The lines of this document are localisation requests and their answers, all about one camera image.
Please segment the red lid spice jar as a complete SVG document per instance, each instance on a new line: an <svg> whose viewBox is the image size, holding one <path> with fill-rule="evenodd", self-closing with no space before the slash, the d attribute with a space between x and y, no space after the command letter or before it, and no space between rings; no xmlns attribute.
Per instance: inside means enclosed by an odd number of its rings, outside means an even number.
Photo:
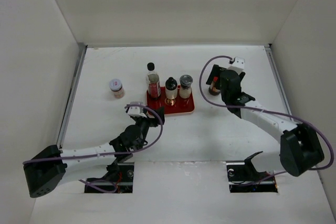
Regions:
<svg viewBox="0 0 336 224"><path fill-rule="evenodd" d="M215 87L217 80L218 80L218 78L217 78L217 77L214 77L213 80L212 80L212 82L211 82L211 84L210 84L210 86L209 86L209 88L208 88L209 93L210 93L211 95L213 95L213 96L217 96L217 95L219 95L220 92L221 92L220 89L217 89L217 88Z"/></svg>

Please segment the black cap sauce bottle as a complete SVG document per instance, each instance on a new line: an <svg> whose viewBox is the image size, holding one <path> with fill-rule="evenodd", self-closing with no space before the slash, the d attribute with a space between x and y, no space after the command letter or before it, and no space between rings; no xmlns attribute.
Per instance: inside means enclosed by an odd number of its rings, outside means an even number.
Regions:
<svg viewBox="0 0 336 224"><path fill-rule="evenodd" d="M153 99L158 99L161 95L160 78L155 71L155 65L152 62L147 64L148 73L146 75L146 81L148 84L148 94Z"/></svg>

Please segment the white label dark bottle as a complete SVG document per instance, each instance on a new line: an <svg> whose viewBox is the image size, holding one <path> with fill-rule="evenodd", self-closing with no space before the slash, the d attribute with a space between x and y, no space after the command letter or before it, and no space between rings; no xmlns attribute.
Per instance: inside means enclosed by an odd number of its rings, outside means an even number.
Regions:
<svg viewBox="0 0 336 224"><path fill-rule="evenodd" d="M173 77L169 77L165 82L165 103L173 106L176 102L178 94L178 84Z"/></svg>

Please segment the white lid condiment jar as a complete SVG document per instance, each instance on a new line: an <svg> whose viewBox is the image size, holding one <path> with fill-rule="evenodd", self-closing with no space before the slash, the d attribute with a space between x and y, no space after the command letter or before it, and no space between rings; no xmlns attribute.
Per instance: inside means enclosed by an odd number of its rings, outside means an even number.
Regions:
<svg viewBox="0 0 336 224"><path fill-rule="evenodd" d="M113 93L113 95L116 99L120 99L120 98L124 97L123 85L122 85L122 82L119 79L112 79L109 82L109 88L112 91L112 93Z"/></svg>

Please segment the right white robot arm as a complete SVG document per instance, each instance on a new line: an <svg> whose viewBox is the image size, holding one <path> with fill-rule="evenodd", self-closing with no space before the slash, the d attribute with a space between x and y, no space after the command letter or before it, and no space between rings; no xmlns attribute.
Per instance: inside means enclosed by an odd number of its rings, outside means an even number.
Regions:
<svg viewBox="0 0 336 224"><path fill-rule="evenodd" d="M322 162L324 153L316 130L307 123L267 113L254 97L242 92L244 75L243 71L233 67L213 65L206 81L207 85L220 91L222 101L232 114L259 127L280 145L277 151L258 151L249 156L250 163L244 166L244 175L254 180L265 171L282 170L298 177Z"/></svg>

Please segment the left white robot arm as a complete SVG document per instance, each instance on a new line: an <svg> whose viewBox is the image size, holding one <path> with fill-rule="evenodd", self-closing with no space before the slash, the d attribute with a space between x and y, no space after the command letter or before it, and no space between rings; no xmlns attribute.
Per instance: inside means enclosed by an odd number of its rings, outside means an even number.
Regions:
<svg viewBox="0 0 336 224"><path fill-rule="evenodd" d="M90 177L113 181L119 173L119 164L132 158L133 154L150 148L151 144L146 140L148 131L152 127L163 127L164 107L151 109L133 103L125 109L134 124L126 127L113 140L94 147L72 150L49 145L32 159L24 161L30 198L42 197L68 182L85 182Z"/></svg>

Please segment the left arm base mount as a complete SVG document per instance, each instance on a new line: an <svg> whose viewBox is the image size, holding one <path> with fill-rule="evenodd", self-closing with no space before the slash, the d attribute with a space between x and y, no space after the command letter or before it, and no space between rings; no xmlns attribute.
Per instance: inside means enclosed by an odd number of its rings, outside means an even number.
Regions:
<svg viewBox="0 0 336 224"><path fill-rule="evenodd" d="M85 194L131 194L133 193L134 163L114 163L107 167L102 177L85 180Z"/></svg>

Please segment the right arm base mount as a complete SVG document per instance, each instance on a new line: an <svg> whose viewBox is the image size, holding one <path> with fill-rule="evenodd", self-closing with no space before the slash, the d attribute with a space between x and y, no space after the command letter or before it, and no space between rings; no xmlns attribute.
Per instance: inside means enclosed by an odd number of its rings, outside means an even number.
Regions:
<svg viewBox="0 0 336 224"><path fill-rule="evenodd" d="M248 156L243 161L226 163L229 191L231 193L277 193L278 188L274 177L268 172L258 172L251 160L262 151Z"/></svg>

